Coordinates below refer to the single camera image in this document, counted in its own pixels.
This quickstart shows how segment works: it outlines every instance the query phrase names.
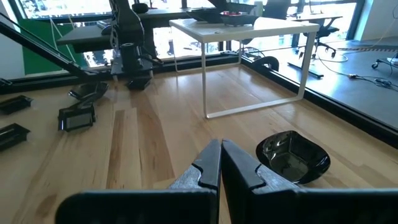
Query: table top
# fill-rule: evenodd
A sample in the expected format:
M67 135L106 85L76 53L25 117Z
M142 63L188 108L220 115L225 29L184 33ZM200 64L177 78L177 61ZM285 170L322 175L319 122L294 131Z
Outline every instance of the table top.
M138 14L142 21L146 19L175 19L186 15L189 9L149 9L148 12ZM102 35L102 29L97 26L77 27L57 40L57 45L85 44L87 42L106 42L110 35Z
M334 14L334 13L316 13L316 14L297 14L297 17L289 17L288 20L290 21L317 21L319 19L337 19L341 18L341 15Z
M176 27L194 39L208 43L226 40L243 40L255 37L270 37L275 35L299 34L302 32L316 32L318 24L270 19L260 17L254 25L239 27L224 24L208 24L194 19L176 19L170 21L170 26Z

